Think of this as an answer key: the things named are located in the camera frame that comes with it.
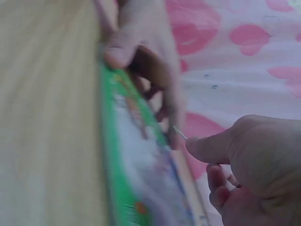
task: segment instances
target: needle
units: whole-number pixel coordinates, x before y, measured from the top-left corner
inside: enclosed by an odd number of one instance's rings
[[[184,140],[187,140],[187,137],[185,137],[185,135],[176,126],[174,126],[174,129]]]

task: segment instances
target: bed sheet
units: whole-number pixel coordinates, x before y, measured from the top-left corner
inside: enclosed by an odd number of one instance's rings
[[[188,137],[219,133],[248,114],[301,119],[300,6],[296,0],[166,0]],[[222,225],[208,199],[206,164],[183,150],[211,225]]]

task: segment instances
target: orange dot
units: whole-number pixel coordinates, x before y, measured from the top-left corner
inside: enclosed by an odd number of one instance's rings
[[[140,214],[146,214],[147,213],[147,209],[146,206],[142,203],[142,202],[136,202],[136,210],[138,213]]]

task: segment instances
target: fingernail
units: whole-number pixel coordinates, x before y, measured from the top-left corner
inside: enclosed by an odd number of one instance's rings
[[[106,60],[113,68],[123,68],[127,65],[127,59],[124,56],[122,49],[118,47],[108,46],[106,48]]]
[[[196,143],[197,141],[199,140],[198,137],[191,137],[191,138],[188,138],[185,142],[185,146],[186,146],[186,149],[187,151],[192,154],[193,152],[195,152],[195,146],[196,146]]]

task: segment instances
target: finger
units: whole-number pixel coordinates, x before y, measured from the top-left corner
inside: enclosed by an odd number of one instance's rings
[[[208,164],[206,171],[208,176],[208,185],[211,192],[214,192],[221,186],[225,186],[226,178],[220,165]]]
[[[241,184],[236,180],[235,176],[227,171],[225,168],[222,168],[222,171],[226,177],[226,179],[233,184],[235,187],[241,188]]]
[[[161,107],[160,110],[156,113],[156,119],[158,122],[162,122],[166,116],[167,116],[167,111],[165,107]]]
[[[171,84],[163,91],[163,105],[168,115],[167,134],[173,149],[178,149],[181,143],[181,137],[174,130],[174,126],[182,129],[185,121],[185,103],[179,79],[174,77]]]
[[[155,86],[154,84],[150,85],[150,89],[144,93],[144,98],[146,100],[152,99],[158,92],[160,91],[160,88]]]
[[[193,157],[200,161],[230,164],[229,147],[232,140],[229,130],[226,130],[202,139],[197,137],[189,138],[186,141],[186,148]]]
[[[140,42],[134,24],[126,24],[113,34],[106,46],[104,59],[113,68],[125,68],[133,60]]]
[[[141,8],[144,8],[143,2],[128,0],[120,9],[120,28],[109,39],[104,54],[104,59],[113,68],[128,66],[140,45],[144,23]]]
[[[209,195],[211,204],[216,208],[217,211],[221,212],[224,203],[230,197],[230,191],[225,187],[221,186]]]

